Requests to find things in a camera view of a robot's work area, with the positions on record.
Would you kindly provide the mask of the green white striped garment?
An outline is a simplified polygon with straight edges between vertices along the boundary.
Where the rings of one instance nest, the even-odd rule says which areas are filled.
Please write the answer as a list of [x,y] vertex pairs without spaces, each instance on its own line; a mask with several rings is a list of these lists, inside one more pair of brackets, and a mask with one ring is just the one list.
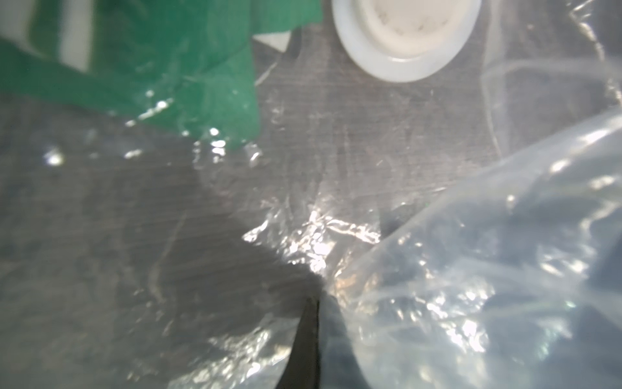
[[95,56],[100,7],[94,0],[1,2],[1,41],[86,73]]

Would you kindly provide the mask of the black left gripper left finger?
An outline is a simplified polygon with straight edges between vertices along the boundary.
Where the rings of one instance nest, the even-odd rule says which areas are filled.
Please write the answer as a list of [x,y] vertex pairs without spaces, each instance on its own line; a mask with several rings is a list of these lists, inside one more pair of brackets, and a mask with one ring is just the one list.
[[283,374],[276,389],[319,388],[319,301],[309,298],[302,311],[300,322]]

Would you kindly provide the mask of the clear plastic vacuum bag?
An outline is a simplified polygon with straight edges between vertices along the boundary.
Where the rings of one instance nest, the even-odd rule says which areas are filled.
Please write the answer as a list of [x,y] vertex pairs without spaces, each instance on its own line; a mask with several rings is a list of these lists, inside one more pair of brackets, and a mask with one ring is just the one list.
[[1,89],[1,385],[275,388],[334,296],[370,388],[621,385],[621,4],[481,1],[389,83],[252,40],[221,148]]

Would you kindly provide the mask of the solid green garment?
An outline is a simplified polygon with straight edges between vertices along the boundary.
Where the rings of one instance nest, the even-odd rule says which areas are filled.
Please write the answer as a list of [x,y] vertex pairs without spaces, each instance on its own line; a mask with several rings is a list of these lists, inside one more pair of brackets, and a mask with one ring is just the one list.
[[252,40],[322,21],[319,1],[103,1],[86,73],[1,41],[1,89],[235,148],[261,131]]

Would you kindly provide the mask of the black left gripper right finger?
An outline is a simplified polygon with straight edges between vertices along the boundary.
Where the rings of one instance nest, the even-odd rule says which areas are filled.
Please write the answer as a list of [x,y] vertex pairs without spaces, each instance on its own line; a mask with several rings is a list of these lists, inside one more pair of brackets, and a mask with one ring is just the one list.
[[318,310],[319,387],[370,389],[353,351],[336,298],[323,292]]

